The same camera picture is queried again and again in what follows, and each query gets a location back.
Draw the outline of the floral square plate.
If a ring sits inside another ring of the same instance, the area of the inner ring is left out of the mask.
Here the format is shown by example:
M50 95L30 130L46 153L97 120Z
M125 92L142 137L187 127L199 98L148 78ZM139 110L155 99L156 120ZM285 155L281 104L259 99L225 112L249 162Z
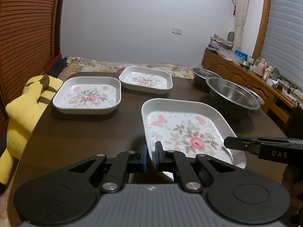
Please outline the floral square plate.
M169 73L139 66L126 67L119 75L119 80L126 89L152 94L167 94L173 88Z
M66 80L52 99L63 114L106 115L122 99L121 82L108 76L77 76Z
M141 108L147 149L156 162L156 142L163 150L176 150L187 157L206 154L244 169L247 156L243 151L228 149L223 142L236 134L213 107L194 101L153 98Z

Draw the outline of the medium steel bowl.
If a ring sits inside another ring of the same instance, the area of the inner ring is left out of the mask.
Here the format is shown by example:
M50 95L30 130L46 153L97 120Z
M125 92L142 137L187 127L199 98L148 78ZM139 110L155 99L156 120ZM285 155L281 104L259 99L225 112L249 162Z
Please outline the medium steel bowl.
M249 93L251 93L255 98L256 100L258 101L258 103L262 106L265 104L265 101L257 94L255 93L254 91L250 90L249 88L245 87L245 86L242 86L244 89L246 89Z

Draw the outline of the large steel bowl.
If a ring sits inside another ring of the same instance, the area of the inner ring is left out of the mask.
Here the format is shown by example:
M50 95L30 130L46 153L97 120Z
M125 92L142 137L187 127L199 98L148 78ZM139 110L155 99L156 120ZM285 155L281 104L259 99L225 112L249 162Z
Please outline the large steel bowl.
M206 84L209 87L209 103L226 117L241 120L250 111L260 109L258 100L238 84L218 77L207 78Z

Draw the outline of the wooden sideboard cabinet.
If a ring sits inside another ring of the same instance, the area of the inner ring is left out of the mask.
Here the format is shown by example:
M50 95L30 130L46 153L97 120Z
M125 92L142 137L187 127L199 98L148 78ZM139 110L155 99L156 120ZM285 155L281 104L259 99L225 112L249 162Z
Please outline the wooden sideboard cabinet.
M204 51L201 63L202 67L215 72L224 79L247 87L257 93L265 101L261 109L266 114L277 117L286 126L294 124L302 119L302 107L299 103L286 97L282 91L270 87L255 73L242 68L235 63L227 61L221 56Z

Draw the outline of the small steel bowl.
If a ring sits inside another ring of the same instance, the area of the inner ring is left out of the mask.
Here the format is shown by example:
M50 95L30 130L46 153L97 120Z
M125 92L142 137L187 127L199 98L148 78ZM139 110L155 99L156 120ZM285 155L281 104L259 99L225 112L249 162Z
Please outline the small steel bowl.
M206 83L206 79L210 77L218 77L220 76L210 70L206 70L203 68L192 68L192 72L194 74L194 82L196 85L200 87L208 87L208 84Z

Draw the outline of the grey window blind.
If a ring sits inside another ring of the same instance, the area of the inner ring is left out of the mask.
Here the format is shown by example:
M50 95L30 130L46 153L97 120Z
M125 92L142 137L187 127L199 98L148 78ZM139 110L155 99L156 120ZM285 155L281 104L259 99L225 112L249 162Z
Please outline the grey window blind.
M261 57L302 88L302 0L271 0Z

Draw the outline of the floral bed quilt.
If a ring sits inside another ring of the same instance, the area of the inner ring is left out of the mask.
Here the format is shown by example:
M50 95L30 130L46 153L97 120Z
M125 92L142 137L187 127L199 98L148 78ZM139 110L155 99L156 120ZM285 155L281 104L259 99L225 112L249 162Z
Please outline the floral bed quilt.
M73 74L79 72L103 72L103 73L122 73L126 67L139 66L144 68L151 68L162 70L169 73L172 77L193 79L194 74L192 70L185 66L174 64L159 63L159 64L131 64L131 63L114 63L109 61L98 61L95 59L68 57L67 67L62 70L58 78L62 81Z

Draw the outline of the yellow plush toy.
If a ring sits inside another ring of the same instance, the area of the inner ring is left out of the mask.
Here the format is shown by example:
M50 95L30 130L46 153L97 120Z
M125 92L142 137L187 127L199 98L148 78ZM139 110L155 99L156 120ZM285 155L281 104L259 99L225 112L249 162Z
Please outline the yellow plush toy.
M8 183L14 160L21 158L38 120L62 84L62 80L47 74L32 77L21 96L6 105L9 123L6 149L1 155L1 184Z

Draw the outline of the beige curtain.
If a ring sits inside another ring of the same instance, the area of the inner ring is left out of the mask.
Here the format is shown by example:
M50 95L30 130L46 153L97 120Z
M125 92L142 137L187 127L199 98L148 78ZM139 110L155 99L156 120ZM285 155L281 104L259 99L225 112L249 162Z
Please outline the beige curtain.
M249 0L236 0L234 50L241 51Z

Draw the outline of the wooden louvered wardrobe door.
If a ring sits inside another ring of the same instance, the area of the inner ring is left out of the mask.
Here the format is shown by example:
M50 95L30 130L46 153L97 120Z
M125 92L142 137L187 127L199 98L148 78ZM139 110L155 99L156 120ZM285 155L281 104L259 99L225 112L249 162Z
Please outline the wooden louvered wardrobe door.
M1 0L1 132L6 105L60 56L63 0Z

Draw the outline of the white wall switch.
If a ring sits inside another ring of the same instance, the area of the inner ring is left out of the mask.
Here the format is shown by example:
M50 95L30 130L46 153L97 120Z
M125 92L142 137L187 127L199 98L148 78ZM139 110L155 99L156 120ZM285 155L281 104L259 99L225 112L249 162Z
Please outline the white wall switch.
M172 28L172 33L173 34L178 34L178 35L182 35L182 29L178 29L178 28Z

